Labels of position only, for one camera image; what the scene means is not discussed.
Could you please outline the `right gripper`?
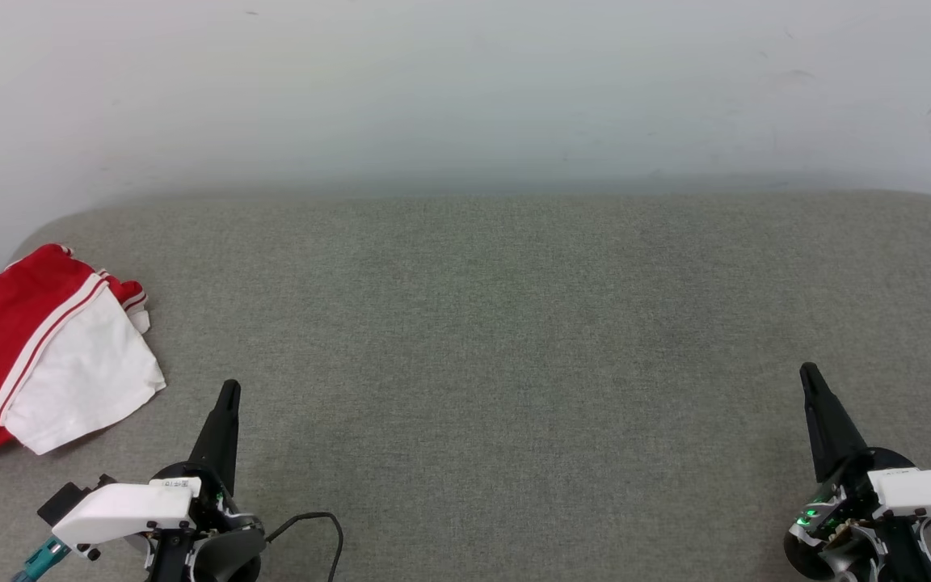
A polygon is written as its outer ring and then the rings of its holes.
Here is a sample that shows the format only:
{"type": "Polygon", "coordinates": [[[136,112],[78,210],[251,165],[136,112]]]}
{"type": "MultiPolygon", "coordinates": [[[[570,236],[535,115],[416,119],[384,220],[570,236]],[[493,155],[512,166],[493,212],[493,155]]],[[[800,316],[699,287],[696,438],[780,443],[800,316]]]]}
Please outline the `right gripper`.
{"type": "Polygon", "coordinates": [[[792,520],[786,539],[832,539],[849,521],[872,526],[880,502],[869,473],[916,465],[894,450],[868,447],[817,364],[802,364],[799,379],[817,487],[792,520]]]}

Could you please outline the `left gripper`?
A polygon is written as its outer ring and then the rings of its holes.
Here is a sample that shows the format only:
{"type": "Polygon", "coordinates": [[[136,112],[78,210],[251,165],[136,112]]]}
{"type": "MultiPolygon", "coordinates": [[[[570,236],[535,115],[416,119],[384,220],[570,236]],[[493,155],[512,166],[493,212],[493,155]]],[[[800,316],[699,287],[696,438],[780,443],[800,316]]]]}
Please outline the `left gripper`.
{"type": "Polygon", "coordinates": [[[169,538],[185,531],[196,541],[233,531],[254,531],[265,538],[263,522],[252,512],[244,512],[235,501],[235,475],[238,453],[239,404],[242,387],[235,379],[222,383],[214,407],[197,436],[188,461],[171,464],[155,473],[157,480],[199,479],[187,511],[187,525],[155,528],[155,541],[166,544],[169,538]]]}

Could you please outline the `red and white garment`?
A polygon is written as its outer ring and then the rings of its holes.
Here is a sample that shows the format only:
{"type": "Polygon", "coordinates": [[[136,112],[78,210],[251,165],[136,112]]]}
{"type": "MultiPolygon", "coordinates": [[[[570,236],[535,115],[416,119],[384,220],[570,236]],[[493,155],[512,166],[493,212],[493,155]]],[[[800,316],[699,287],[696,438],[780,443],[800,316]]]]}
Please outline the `red and white garment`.
{"type": "Polygon", "coordinates": [[[139,281],[45,244],[0,273],[0,447],[36,454],[125,420],[165,390],[139,281]]]}

